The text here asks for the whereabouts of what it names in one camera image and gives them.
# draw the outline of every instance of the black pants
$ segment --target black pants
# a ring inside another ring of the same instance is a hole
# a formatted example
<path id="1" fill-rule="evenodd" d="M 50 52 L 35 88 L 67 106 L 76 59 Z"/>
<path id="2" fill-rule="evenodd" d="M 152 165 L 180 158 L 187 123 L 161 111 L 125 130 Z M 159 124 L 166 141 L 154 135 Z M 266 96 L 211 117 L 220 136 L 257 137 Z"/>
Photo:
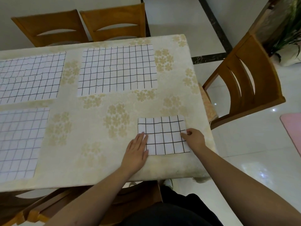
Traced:
<path id="1" fill-rule="evenodd" d="M 181 194 L 177 194 L 168 186 L 161 186 L 160 190 L 163 203 L 169 203 L 184 209 L 188 209 L 198 214 L 212 226 L 223 226 L 217 216 L 210 209 L 208 209 L 208 207 L 196 194 L 183 196 Z"/>

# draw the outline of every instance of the small grid paper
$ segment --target small grid paper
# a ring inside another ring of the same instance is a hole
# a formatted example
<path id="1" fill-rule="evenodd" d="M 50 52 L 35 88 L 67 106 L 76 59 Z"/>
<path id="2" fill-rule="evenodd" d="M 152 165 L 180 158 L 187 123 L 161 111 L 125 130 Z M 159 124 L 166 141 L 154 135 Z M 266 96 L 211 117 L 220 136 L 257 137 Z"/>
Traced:
<path id="1" fill-rule="evenodd" d="M 49 108 L 0 112 L 0 183 L 32 178 Z"/>
<path id="2" fill-rule="evenodd" d="M 56 98 L 66 52 L 0 61 L 0 105 Z"/>
<path id="3" fill-rule="evenodd" d="M 139 118 L 138 133 L 148 134 L 146 148 L 149 155 L 168 155 L 190 152 L 180 133 L 186 133 L 182 115 L 159 118 Z"/>
<path id="4" fill-rule="evenodd" d="M 83 52 L 78 97 L 157 87 L 152 44 L 89 48 Z"/>

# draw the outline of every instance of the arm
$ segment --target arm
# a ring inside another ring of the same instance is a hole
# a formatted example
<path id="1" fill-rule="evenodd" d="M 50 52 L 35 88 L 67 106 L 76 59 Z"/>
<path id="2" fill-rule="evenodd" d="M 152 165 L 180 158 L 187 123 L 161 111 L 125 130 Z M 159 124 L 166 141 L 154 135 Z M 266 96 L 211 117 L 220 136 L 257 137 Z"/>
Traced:
<path id="1" fill-rule="evenodd" d="M 301 213 L 288 202 L 207 148 L 199 130 L 187 132 L 181 136 L 244 226 L 301 225 Z"/>
<path id="2" fill-rule="evenodd" d="M 143 136 L 144 133 L 138 134 L 130 141 L 121 166 L 115 172 L 62 208 L 45 226 L 99 225 L 117 193 L 146 162 L 148 150 L 144 152 L 144 149 L 148 136 L 144 139 Z"/>

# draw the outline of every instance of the table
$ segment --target table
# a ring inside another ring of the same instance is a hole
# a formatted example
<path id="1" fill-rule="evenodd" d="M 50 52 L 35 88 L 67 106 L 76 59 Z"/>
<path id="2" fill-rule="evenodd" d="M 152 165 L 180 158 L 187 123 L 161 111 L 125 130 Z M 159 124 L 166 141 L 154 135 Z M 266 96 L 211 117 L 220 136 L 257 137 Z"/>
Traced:
<path id="1" fill-rule="evenodd" d="M 153 44 L 157 89 L 77 97 L 84 48 L 141 44 Z M 184 35 L 0 51 L 0 59 L 60 51 L 66 51 L 66 59 L 56 99 L 0 106 L 0 111 L 50 108 L 34 177 L 2 183 L 0 192 L 99 182 L 120 166 L 127 144 L 137 134 L 140 117 L 184 115 L 186 126 L 201 130 L 206 145 L 216 152 Z M 105 118 L 114 112 L 126 114 L 125 118 L 107 128 Z M 130 181 L 208 176 L 190 152 L 149 156 L 145 166 Z"/>

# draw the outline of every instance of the pink mat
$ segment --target pink mat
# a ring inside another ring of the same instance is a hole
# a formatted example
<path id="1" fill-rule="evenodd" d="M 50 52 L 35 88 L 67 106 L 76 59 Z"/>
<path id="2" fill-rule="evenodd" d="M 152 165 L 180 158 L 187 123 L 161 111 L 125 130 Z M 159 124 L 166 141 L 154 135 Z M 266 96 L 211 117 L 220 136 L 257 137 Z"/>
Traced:
<path id="1" fill-rule="evenodd" d="M 301 156 L 301 113 L 283 114 L 280 120 Z"/>

